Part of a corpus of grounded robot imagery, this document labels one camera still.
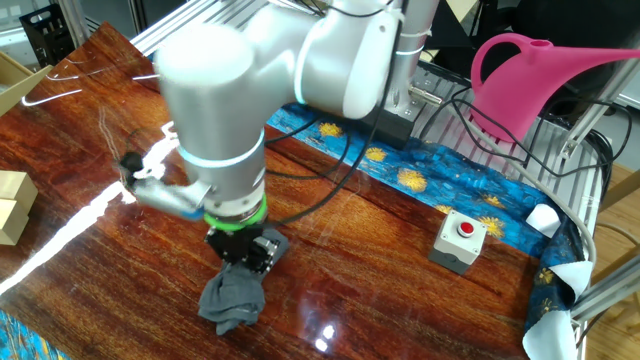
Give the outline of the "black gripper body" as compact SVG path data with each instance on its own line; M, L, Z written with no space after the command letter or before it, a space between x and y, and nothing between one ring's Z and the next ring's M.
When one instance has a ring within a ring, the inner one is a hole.
M205 236L205 242L222 259L224 250L247 250L255 238L261 237L262 228L243 228L237 231L224 231L211 228Z

